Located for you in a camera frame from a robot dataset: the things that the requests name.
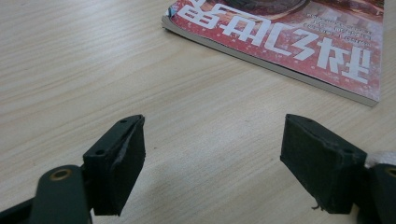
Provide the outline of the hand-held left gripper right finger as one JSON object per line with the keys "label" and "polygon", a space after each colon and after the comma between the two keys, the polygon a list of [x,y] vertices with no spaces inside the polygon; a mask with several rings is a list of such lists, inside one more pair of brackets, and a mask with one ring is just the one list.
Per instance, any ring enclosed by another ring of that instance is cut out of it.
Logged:
{"label": "hand-held left gripper right finger", "polygon": [[354,177],[362,173],[366,157],[363,150],[312,119],[285,117],[280,160],[331,214],[351,211]]}

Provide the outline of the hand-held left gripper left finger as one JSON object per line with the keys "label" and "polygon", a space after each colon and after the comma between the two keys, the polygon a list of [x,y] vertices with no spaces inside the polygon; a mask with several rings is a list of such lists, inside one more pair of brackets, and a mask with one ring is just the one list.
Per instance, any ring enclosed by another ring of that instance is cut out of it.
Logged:
{"label": "hand-held left gripper left finger", "polygon": [[117,121],[83,155],[89,205],[97,216],[119,216],[146,158],[143,115]]}

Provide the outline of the red illustrated magazine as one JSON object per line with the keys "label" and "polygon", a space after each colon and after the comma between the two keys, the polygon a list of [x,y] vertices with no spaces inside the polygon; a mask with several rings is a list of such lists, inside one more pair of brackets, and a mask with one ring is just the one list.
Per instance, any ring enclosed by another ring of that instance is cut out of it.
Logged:
{"label": "red illustrated magazine", "polygon": [[176,0],[163,28],[368,106],[380,100],[384,0]]}

